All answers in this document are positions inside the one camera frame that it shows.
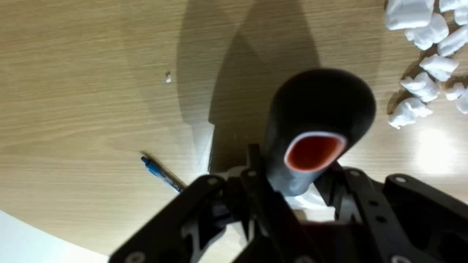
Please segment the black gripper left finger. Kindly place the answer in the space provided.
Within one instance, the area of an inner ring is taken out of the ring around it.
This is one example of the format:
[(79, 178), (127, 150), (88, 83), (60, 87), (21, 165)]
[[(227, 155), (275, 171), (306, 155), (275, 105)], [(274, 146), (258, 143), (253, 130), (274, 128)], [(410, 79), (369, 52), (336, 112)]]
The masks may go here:
[(247, 239), (236, 261), (296, 263), (303, 255), (293, 238), (300, 232), (298, 223), (268, 184), (258, 144), (247, 147), (247, 168), (240, 175), (199, 177), (120, 245), (108, 263), (198, 263), (236, 222)]

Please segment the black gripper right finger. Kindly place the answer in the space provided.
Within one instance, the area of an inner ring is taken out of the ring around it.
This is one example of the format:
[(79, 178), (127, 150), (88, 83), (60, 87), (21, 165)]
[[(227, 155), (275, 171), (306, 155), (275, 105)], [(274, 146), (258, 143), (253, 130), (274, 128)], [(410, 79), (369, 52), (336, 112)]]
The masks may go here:
[(468, 263), (468, 204), (411, 177), (377, 182), (339, 165), (316, 181), (335, 219), (317, 228), (326, 263)]

